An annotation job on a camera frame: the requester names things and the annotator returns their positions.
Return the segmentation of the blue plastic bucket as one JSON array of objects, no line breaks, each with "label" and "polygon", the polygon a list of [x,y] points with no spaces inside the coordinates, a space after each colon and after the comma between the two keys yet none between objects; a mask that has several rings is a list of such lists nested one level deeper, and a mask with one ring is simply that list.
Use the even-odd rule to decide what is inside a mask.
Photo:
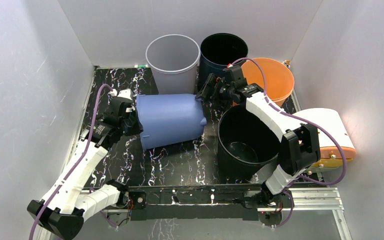
[{"label": "blue plastic bucket", "polygon": [[207,125],[202,101],[190,93],[138,95],[136,112],[144,151],[194,140]]}]

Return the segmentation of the grey plastic bucket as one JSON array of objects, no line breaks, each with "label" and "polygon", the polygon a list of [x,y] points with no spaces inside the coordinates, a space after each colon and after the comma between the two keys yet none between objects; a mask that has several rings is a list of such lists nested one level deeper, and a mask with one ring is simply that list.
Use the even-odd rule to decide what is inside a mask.
[{"label": "grey plastic bucket", "polygon": [[168,34],[153,40],[145,50],[145,59],[158,93],[194,93],[200,55],[198,43],[185,35]]}]

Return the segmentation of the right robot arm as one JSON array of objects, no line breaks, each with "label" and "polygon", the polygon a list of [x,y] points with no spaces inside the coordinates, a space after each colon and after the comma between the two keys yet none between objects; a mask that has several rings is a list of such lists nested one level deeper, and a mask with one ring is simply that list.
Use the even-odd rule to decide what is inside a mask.
[{"label": "right robot arm", "polygon": [[230,178],[248,180],[274,164],[258,196],[261,204],[275,207],[287,186],[321,158],[318,129],[281,110],[261,86],[247,82],[240,66],[224,74],[209,74],[196,95],[222,111],[218,166]]}]

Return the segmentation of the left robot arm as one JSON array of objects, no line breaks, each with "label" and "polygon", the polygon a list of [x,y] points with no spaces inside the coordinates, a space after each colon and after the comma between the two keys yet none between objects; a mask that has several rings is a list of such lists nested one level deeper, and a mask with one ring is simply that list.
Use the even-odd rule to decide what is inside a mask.
[{"label": "left robot arm", "polygon": [[84,222],[109,206],[130,204],[128,187],[114,179],[93,192],[81,192],[96,166],[122,136],[140,132],[138,115],[131,97],[116,96],[103,114],[96,114],[81,133],[74,155],[53,187],[40,199],[32,200],[27,211],[35,224],[62,240],[74,239]]}]

